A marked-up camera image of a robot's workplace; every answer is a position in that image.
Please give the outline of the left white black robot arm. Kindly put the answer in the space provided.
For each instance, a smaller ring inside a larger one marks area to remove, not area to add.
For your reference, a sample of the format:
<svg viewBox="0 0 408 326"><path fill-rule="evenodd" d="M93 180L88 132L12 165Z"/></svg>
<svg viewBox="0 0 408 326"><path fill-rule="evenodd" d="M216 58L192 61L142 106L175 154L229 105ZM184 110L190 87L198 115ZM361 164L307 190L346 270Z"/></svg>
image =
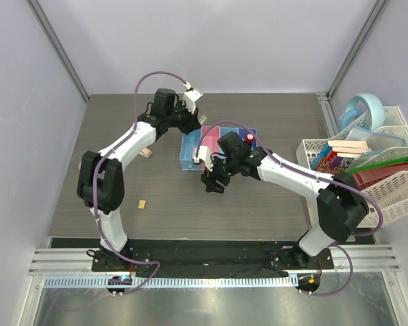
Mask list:
<svg viewBox="0 0 408 326"><path fill-rule="evenodd" d="M93 213L101 235L101 246L109 252L107 262L117 271L130 266L131 254L124 250L129 238L124 232L120 205L124 199L123 172L129 163L170 128L190 134L201 128L197 102L203 93L190 88L183 96L159 88L148 103L149 112L137 117L119 139L98 152L87 151L81 159L77 195Z"/></svg>

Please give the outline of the pink white mini stapler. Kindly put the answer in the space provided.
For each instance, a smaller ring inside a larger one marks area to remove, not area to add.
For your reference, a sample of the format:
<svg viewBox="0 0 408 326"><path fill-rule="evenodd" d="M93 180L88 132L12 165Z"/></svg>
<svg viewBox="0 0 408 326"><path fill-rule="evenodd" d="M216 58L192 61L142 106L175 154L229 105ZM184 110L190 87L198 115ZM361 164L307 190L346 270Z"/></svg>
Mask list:
<svg viewBox="0 0 408 326"><path fill-rule="evenodd" d="M152 151L145 148L145 149L141 150L139 154L141 156L145 157L145 158L149 158L152 155Z"/></svg>

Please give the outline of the long beige eraser block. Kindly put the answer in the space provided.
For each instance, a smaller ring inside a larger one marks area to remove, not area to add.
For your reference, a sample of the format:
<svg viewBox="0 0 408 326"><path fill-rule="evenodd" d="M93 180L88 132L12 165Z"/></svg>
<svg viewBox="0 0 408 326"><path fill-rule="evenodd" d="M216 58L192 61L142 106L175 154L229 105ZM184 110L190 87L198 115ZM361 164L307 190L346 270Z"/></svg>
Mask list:
<svg viewBox="0 0 408 326"><path fill-rule="evenodd" d="M204 115L202 115L202 116L199 118L199 123L200 123L201 125L203 125L206 120L207 120L207 118L206 118Z"/></svg>

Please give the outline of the red cap black stamp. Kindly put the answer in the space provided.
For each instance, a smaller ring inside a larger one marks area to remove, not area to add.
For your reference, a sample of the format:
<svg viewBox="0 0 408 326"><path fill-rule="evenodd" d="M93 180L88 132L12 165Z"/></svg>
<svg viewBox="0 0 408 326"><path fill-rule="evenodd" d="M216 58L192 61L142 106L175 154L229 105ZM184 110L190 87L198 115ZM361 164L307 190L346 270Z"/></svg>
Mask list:
<svg viewBox="0 0 408 326"><path fill-rule="evenodd" d="M248 144L252 144L252 143L254 142L254 140L255 140L255 137L254 137L254 135L251 134L251 133L248 133L248 134L245 136L245 142L248 143Z"/></svg>

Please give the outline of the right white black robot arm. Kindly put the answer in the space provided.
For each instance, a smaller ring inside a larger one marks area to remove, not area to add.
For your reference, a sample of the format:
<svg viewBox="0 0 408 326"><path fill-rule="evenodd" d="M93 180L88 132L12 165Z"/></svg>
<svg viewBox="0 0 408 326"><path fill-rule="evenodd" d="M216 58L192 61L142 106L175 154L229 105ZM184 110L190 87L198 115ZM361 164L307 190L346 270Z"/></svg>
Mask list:
<svg viewBox="0 0 408 326"><path fill-rule="evenodd" d="M204 164L201 181L207 192L223 193L231 177L242 175L274 183L313 201L317 225L302 235L293 247L296 265L309 268L318 255L335 242L346 241L369 212L366 200L348 173L336 176L315 173L284 160L262 147L252 147L253 134L242 139L229 132L218 139L222 156L199 145L192 152L195 164Z"/></svg>

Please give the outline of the small yellow eraser block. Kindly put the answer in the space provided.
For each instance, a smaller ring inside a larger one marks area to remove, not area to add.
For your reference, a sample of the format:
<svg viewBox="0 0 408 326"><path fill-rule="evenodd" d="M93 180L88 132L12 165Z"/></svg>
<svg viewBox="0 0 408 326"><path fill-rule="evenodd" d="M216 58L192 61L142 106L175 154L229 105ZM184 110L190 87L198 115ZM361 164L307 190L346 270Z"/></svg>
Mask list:
<svg viewBox="0 0 408 326"><path fill-rule="evenodd" d="M140 200L138 204L138 209L145 209L145 207L146 207L146 201Z"/></svg>

